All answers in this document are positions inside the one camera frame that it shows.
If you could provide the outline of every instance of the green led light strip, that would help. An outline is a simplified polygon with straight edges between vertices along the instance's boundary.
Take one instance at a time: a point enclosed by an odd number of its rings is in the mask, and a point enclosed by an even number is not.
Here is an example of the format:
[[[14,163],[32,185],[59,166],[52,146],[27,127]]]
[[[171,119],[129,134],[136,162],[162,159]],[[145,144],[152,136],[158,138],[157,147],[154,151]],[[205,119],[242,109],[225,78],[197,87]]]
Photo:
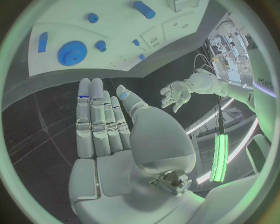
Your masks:
[[[215,135],[215,152],[210,174],[211,182],[223,182],[228,157],[228,135]]]

